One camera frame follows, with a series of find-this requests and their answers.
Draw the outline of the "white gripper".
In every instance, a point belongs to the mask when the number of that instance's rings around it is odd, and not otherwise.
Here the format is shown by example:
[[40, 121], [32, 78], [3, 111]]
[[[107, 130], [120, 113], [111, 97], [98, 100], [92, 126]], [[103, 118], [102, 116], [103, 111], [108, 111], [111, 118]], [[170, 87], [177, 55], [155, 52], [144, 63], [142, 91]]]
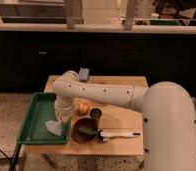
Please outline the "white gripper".
[[74, 110], [74, 99], [57, 95], [54, 109], [56, 118], [63, 124], [66, 124]]

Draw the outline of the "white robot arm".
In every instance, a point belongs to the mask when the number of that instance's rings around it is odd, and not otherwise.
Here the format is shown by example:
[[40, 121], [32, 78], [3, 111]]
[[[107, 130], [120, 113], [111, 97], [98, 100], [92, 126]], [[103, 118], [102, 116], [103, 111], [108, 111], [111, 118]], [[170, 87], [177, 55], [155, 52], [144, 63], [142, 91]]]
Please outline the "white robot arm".
[[62, 116], [71, 113], [75, 97], [140, 112], [144, 171], [196, 171], [196, 111], [181, 85], [170, 81], [150, 87], [83, 83], [76, 72], [67, 71], [52, 89], [55, 110]]

